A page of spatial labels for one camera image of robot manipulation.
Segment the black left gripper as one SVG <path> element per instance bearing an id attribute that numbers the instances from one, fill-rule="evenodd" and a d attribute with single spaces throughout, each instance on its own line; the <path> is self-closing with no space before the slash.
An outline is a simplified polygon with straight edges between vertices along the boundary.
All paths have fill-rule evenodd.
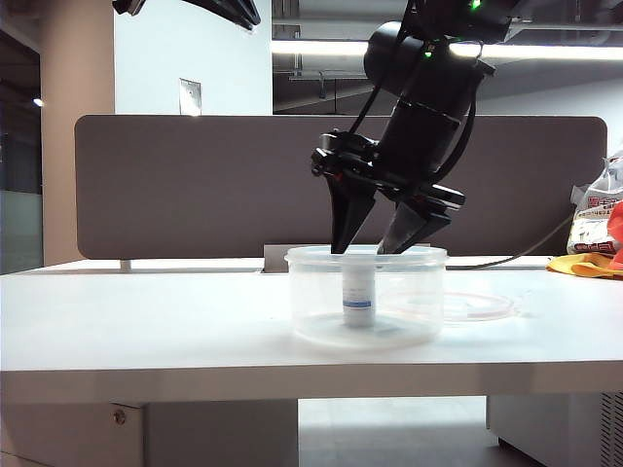
<path id="1" fill-rule="evenodd" d="M 187 0 L 246 30 L 261 23 L 261 17 L 252 0 Z M 145 0 L 113 0 L 112 7 L 118 15 L 138 15 Z"/>

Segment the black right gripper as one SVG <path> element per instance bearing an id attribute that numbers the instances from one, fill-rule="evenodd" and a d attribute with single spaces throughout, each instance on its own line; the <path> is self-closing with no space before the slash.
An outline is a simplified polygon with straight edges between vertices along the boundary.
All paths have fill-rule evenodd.
<path id="1" fill-rule="evenodd" d="M 379 142 L 346 130 L 323 133 L 311 155 L 311 172 L 327 182 L 332 203 L 331 253 L 343 254 L 383 195 L 396 209 L 378 254 L 400 254 L 451 223 L 465 195 L 444 187 L 444 167 L 400 174 L 384 165 Z"/>

